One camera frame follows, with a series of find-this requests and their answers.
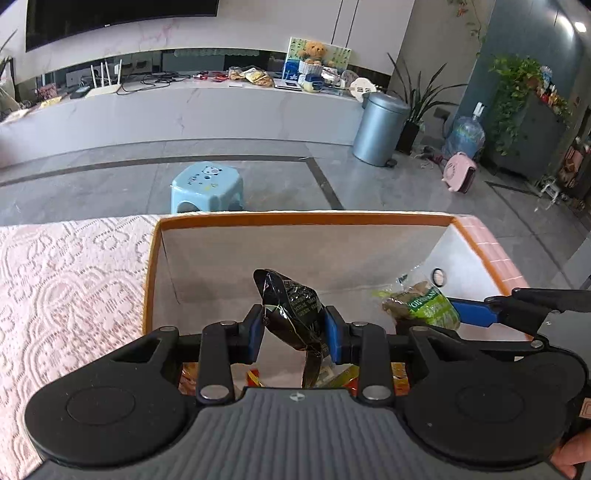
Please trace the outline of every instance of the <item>gray trash can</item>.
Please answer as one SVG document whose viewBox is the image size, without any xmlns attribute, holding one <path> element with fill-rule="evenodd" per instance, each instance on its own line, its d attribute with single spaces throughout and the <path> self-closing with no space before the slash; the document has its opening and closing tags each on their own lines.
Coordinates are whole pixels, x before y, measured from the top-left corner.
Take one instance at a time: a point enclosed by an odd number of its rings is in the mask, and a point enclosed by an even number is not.
<svg viewBox="0 0 591 480">
<path fill-rule="evenodd" d="M 410 107 L 382 92 L 370 93 L 363 102 L 363 118 L 353 143 L 353 155 L 383 167 L 392 157 Z"/>
</svg>

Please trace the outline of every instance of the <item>metal screw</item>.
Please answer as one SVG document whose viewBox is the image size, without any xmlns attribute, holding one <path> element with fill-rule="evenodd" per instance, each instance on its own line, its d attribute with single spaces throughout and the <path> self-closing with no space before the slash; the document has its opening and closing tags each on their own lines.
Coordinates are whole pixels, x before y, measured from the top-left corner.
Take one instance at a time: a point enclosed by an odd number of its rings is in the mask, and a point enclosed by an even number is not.
<svg viewBox="0 0 591 480">
<path fill-rule="evenodd" d="M 383 385 L 370 385 L 363 389 L 363 396 L 368 400 L 386 400 L 392 392 Z"/>
<path fill-rule="evenodd" d="M 201 396 L 206 400 L 221 400 L 228 396 L 230 391 L 223 385 L 208 385 L 201 389 Z"/>
</svg>

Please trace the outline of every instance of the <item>black plastic bag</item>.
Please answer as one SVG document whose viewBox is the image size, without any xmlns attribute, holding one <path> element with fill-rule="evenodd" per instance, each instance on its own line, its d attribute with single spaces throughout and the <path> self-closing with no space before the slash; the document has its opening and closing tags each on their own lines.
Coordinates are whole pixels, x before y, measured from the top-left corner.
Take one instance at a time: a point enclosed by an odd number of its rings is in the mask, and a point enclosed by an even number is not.
<svg viewBox="0 0 591 480">
<path fill-rule="evenodd" d="M 306 352 L 302 388 L 312 388 L 328 355 L 324 338 L 323 305 L 316 292 L 274 270 L 253 274 L 265 307 L 263 324 L 292 348 Z"/>
</svg>

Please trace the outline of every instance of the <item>finger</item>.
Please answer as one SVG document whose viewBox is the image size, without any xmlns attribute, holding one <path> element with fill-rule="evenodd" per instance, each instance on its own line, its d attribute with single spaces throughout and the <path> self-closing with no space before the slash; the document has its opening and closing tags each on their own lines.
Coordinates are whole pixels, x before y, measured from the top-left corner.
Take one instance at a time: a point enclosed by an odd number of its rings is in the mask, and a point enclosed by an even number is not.
<svg viewBox="0 0 591 480">
<path fill-rule="evenodd" d="M 577 469 L 573 465 L 555 465 L 555 467 L 570 479 L 573 479 L 577 474 Z"/>
<path fill-rule="evenodd" d="M 591 461 L 591 429 L 571 438 L 554 454 L 556 465 L 575 465 Z"/>
</svg>

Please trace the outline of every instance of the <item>small white stool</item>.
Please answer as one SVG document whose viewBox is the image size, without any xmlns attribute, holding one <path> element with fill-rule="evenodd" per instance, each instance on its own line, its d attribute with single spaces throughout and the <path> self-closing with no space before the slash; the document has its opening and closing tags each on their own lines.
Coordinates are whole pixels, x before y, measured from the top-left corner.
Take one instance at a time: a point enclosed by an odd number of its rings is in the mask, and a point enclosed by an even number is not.
<svg viewBox="0 0 591 480">
<path fill-rule="evenodd" d="M 244 207 L 242 177 L 235 168 L 202 161 L 185 168 L 171 185 L 170 213 L 223 212 Z"/>
</svg>

